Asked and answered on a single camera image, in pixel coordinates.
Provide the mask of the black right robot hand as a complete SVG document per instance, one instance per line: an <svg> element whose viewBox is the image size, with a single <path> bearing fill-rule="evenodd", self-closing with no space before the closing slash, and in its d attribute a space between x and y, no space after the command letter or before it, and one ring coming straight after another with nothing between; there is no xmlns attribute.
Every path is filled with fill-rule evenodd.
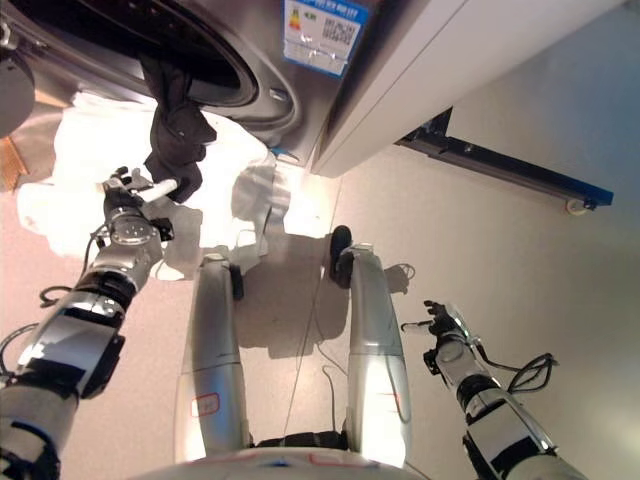
<svg viewBox="0 0 640 480"><path fill-rule="evenodd" d="M430 334L441 338L449 334L462 338L468 336L468 330L458 312L449 304L442 304L433 300L424 300L423 305L427 318L415 322L404 322L400 325L402 333Z"/></svg>

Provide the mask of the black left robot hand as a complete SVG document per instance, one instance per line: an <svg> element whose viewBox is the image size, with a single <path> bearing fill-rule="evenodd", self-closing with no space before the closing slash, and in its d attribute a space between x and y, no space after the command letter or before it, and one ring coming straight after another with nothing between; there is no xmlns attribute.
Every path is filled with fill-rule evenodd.
<svg viewBox="0 0 640 480"><path fill-rule="evenodd" d="M117 212L127 209L139 211L145 204L168 196L179 186L175 178L151 181L139 168L120 167L102 183L103 212L109 220Z"/></svg>

